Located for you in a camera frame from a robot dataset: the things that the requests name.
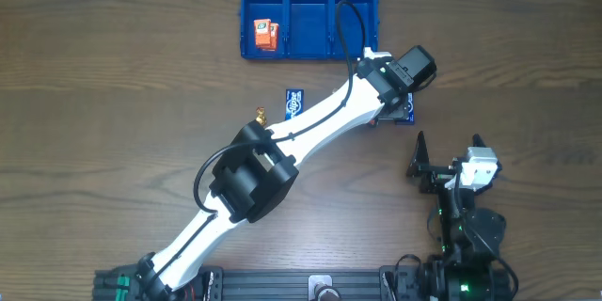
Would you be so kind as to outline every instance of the orange tic tac box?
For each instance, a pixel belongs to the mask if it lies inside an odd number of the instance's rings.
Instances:
[[[270,48],[270,19],[255,20],[255,46],[258,48]]]
[[[278,48],[278,24],[270,24],[270,47],[266,51],[275,51]]]

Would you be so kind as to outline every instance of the blue plastic bin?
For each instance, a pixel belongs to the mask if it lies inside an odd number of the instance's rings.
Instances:
[[[241,56],[248,59],[344,59],[335,26],[335,6],[340,0],[241,0]],[[366,25],[366,46],[378,50],[378,0],[354,3]],[[279,24],[278,48],[255,47],[253,21],[270,19]],[[349,51],[358,57],[361,29],[349,7],[341,9],[341,27]]]

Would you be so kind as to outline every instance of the green component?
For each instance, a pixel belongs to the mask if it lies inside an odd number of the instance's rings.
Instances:
[[[119,277],[117,279],[117,285],[123,287],[130,287],[130,278],[129,277]],[[125,301],[127,297],[129,289],[117,289],[117,293],[115,295],[115,301]]]

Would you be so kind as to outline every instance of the wooden tabletop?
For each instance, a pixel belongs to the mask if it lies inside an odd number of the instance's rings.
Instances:
[[[168,245],[197,212],[192,180],[284,91],[308,106],[341,62],[240,58],[240,0],[0,0],[0,294],[88,300],[94,270]],[[440,247],[434,196],[404,177],[474,133],[504,169],[479,206],[506,216],[518,299],[602,289],[602,0],[381,0],[380,50],[416,44],[439,76],[416,125],[356,128],[313,155],[261,222],[209,259],[226,268],[377,268]],[[210,176],[202,183],[206,189]]]

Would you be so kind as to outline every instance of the gold object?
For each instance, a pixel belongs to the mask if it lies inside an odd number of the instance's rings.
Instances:
[[[267,124],[267,118],[265,117],[265,108],[263,107],[257,107],[257,117],[255,118],[255,120],[262,126],[265,127],[265,125]]]

